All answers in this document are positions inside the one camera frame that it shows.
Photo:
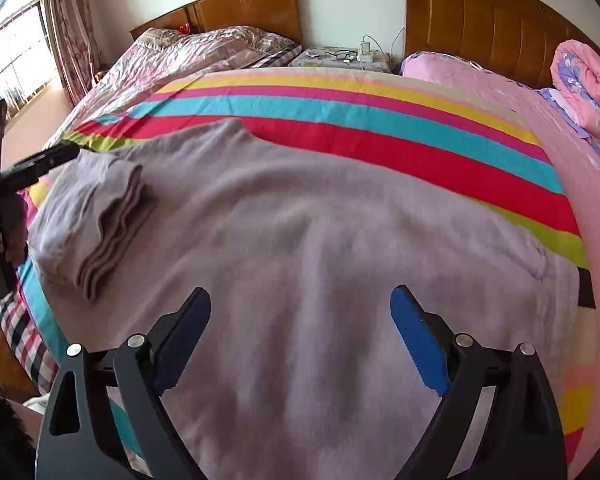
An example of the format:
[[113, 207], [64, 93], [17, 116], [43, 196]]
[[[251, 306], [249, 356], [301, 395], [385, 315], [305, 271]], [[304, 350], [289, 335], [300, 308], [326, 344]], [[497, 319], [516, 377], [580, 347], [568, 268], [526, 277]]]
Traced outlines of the person left hand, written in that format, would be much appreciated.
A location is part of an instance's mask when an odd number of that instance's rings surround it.
[[27, 258], [27, 238], [28, 229], [26, 217], [28, 206], [21, 195], [14, 197], [15, 205], [15, 223], [6, 231], [6, 236], [0, 234], [0, 253], [5, 255], [5, 259], [14, 268], [20, 266]]

